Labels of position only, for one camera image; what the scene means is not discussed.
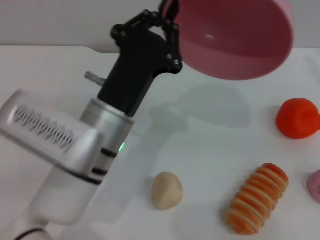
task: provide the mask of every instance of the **metal pin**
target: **metal pin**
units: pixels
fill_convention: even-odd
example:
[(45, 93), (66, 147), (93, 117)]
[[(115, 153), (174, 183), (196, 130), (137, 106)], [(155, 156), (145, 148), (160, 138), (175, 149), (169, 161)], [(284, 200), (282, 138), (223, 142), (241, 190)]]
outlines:
[(106, 81), (104, 78), (99, 77), (99, 76), (95, 75), (94, 73), (92, 73), (92, 72), (90, 72), (90, 71), (87, 71), (87, 72), (85, 73), (84, 77), (85, 77), (86, 79), (88, 79), (88, 80), (90, 80), (90, 81), (98, 84), (98, 85), (101, 86), (101, 87), (104, 85), (104, 83), (105, 83), (105, 81)]

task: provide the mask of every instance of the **white wall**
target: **white wall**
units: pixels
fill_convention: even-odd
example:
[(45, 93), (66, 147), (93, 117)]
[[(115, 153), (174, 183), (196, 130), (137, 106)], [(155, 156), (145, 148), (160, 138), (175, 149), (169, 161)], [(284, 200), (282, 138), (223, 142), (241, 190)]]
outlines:
[[(110, 38), (143, 9), (160, 0), (1, 0), (0, 45), (87, 46), (116, 52)], [(320, 0), (291, 0), (295, 47), (320, 48)]]

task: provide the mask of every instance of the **striped bread toy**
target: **striped bread toy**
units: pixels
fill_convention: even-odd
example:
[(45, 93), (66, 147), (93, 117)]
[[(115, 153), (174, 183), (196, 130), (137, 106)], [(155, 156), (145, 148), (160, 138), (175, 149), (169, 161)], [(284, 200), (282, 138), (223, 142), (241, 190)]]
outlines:
[(240, 235), (253, 235), (265, 224), (289, 179), (272, 163), (259, 167), (241, 187), (226, 213), (226, 223)]

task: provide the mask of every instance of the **pink bowl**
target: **pink bowl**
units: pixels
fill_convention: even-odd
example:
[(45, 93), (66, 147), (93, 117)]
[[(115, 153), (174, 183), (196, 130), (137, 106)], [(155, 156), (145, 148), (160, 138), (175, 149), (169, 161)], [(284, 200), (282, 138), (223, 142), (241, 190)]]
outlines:
[(179, 0), (180, 50), (191, 68), (219, 79), (262, 77), (288, 58), (289, 0)]

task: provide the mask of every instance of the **green led light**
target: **green led light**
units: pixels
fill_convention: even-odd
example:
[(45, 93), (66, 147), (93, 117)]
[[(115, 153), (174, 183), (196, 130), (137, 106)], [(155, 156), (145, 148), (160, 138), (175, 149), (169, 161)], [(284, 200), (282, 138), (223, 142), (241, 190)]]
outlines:
[(124, 149), (124, 147), (125, 147), (125, 143), (122, 143), (122, 145), (121, 145), (121, 147), (120, 147), (120, 149), (119, 149), (119, 152), (120, 152), (122, 149)]

